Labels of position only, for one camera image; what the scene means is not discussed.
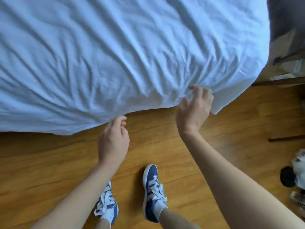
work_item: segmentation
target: shoelace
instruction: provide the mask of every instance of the shoelace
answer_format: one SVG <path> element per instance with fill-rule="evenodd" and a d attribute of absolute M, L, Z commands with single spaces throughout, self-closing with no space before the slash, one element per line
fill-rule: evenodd
<path fill-rule="evenodd" d="M 159 184 L 158 177 L 155 175 L 153 180 L 148 182 L 148 192 L 152 192 L 147 196 L 147 200 L 162 200 L 164 203 L 167 202 L 167 198 L 163 193 L 163 184 Z"/>
<path fill-rule="evenodd" d="M 106 212 L 107 206 L 113 204 L 115 206 L 117 203 L 115 202 L 110 189 L 102 193 L 100 197 L 100 201 L 97 203 L 97 208 L 94 211 L 95 215 L 102 215 Z"/>

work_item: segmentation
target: person's right arm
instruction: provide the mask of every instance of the person's right arm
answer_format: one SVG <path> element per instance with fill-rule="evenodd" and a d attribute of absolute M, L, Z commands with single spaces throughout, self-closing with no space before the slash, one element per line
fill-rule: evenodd
<path fill-rule="evenodd" d="M 245 173 L 234 167 L 200 135 L 213 96 L 191 86 L 194 98 L 181 101 L 176 122 L 181 139 L 204 175 L 230 228 L 305 228 L 305 223 Z"/>

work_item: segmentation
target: wooden floor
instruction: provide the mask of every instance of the wooden floor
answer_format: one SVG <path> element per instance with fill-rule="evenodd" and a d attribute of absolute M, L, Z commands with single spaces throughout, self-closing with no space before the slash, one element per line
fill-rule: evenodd
<path fill-rule="evenodd" d="M 203 228 L 227 228 L 211 191 L 178 136 L 175 108 L 128 115 L 130 147 L 112 179 L 120 213 L 112 228 L 160 228 L 142 216 L 142 173 L 158 166 L 168 206 Z M 201 129 L 204 138 L 280 201 L 293 207 L 279 181 L 305 140 L 269 143 L 268 137 L 305 133 L 296 88 L 252 87 Z M 103 126 L 72 136 L 0 134 L 0 228 L 29 228 L 69 193 L 97 162 Z M 90 216 L 85 228 L 94 228 Z"/>

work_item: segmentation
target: bare skin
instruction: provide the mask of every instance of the bare skin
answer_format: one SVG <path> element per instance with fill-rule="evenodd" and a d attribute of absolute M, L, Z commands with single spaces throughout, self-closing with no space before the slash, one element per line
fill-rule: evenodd
<path fill-rule="evenodd" d="M 230 164 L 200 135 L 209 115 L 213 96 L 208 89 L 190 86 L 192 101 L 183 99 L 176 123 L 181 139 L 204 175 L 221 213 L 231 228 L 301 229 L 305 223 L 245 173 Z M 92 173 L 32 229 L 81 229 L 96 200 L 126 156 L 129 136 L 126 117 L 111 121 L 98 142 L 99 163 Z M 182 216 L 164 209 L 160 223 L 165 229 L 198 228 Z M 100 220 L 98 229 L 109 229 Z"/>

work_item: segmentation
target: forearm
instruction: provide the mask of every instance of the forearm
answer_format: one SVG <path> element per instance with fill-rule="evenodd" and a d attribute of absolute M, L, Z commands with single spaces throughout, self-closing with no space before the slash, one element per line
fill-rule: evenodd
<path fill-rule="evenodd" d="M 303 228 L 305 223 L 230 164 L 199 133 L 181 134 L 231 228 Z"/>
<path fill-rule="evenodd" d="M 81 229 L 99 196 L 119 167 L 117 162 L 98 164 L 47 216 L 31 229 Z"/>

